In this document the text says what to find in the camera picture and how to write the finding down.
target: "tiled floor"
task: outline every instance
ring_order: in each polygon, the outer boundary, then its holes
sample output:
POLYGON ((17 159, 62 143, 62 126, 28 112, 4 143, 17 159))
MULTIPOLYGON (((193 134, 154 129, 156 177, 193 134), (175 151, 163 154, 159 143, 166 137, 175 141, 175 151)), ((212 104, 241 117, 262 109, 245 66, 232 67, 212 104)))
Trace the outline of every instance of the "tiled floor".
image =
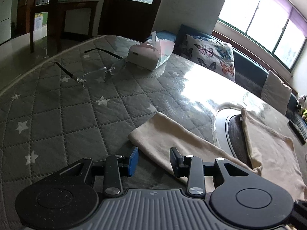
MULTIPOLYGON (((34 53, 30 53, 29 34, 0 45, 0 91, 18 76, 57 54, 53 38, 47 38, 47 26, 34 31, 34 53)), ((62 50, 78 42, 62 39, 62 50)))

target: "blue sofa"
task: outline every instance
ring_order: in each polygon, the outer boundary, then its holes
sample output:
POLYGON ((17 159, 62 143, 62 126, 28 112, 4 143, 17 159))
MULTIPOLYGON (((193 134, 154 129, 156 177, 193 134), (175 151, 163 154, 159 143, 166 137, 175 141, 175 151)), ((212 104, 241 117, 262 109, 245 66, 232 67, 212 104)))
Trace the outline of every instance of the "blue sofa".
MULTIPOLYGON (((177 55, 181 55, 180 46, 186 34, 203 36, 209 39, 217 39, 211 35, 207 35, 185 25, 180 26, 177 35, 168 31, 161 31, 157 33, 157 36, 161 39, 168 39, 174 41, 174 53, 177 55)), ((241 87, 260 97, 262 87, 268 75, 268 71, 235 48, 233 48, 233 54, 235 82, 241 87)), ((291 119, 300 128, 305 138, 307 138, 307 126, 302 120, 301 116, 297 113, 297 98, 294 94, 291 94, 286 112, 286 117, 291 119)))

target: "sofa backrest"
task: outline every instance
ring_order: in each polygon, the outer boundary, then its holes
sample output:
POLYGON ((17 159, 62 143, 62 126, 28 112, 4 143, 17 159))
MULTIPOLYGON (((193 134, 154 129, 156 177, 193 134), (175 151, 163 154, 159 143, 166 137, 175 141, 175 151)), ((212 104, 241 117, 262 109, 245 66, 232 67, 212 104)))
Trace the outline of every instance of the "sofa backrest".
MULTIPOLYGON (((179 28, 175 41, 175 47, 174 47, 175 54, 181 55, 180 47, 182 45, 182 42, 186 34, 203 36, 208 39, 217 39, 211 35, 202 33, 194 28, 182 24, 179 28)), ((233 55, 234 55, 235 71, 247 77, 248 79, 252 80, 260 87, 263 87, 269 72, 265 70, 262 66, 260 66, 257 62, 255 62, 254 60, 252 60, 251 58, 249 58, 248 56, 246 56, 245 54, 243 54, 242 52, 238 51, 235 48, 233 48, 233 55)), ((292 112, 296 111, 297 109, 297 99, 294 94, 291 94, 288 103, 288 109, 291 110, 292 112)))

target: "table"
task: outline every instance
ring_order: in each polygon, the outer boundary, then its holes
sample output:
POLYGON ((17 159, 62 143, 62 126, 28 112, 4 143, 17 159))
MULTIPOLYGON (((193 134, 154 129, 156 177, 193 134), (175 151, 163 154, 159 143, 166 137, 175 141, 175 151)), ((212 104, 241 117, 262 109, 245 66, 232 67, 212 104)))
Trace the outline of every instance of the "table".
MULTIPOLYGON (((306 145, 290 130, 288 119, 211 70, 173 54, 153 72, 128 63, 117 75, 93 79, 94 85, 84 89, 53 63, 56 60, 82 77, 117 60, 99 50, 85 51, 103 48, 126 57, 134 44, 113 35, 93 38, 49 59, 0 96, 0 205, 3 201, 6 205, 0 229, 7 224, 12 230, 21 227, 14 201, 24 187, 83 157, 99 161, 109 155, 129 155, 128 134, 156 111, 217 146, 218 111, 241 106, 254 111, 266 125, 293 139, 307 182, 306 145)), ((99 191, 102 182, 96 181, 94 188, 99 191)), ((135 175, 124 177, 122 183, 124 189, 184 187, 141 152, 135 175)))
POLYGON ((35 13, 49 12, 48 21, 53 20, 53 27, 55 29, 55 39, 57 51, 61 51, 60 37, 62 33, 63 21, 65 19, 65 12, 67 10, 90 8, 90 22, 88 28, 88 36, 92 37, 94 17, 96 13, 96 6, 98 1, 65 1, 56 4, 42 4, 33 6, 30 9, 30 51, 34 52, 33 32, 34 32, 34 16, 35 13))

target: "white refrigerator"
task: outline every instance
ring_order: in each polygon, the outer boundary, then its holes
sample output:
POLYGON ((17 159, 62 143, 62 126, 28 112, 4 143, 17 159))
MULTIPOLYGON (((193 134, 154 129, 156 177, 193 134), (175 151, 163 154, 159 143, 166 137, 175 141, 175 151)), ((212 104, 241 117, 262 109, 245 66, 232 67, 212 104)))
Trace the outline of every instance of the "white refrigerator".
POLYGON ((0 0, 0 44, 11 38, 12 0, 0 0))

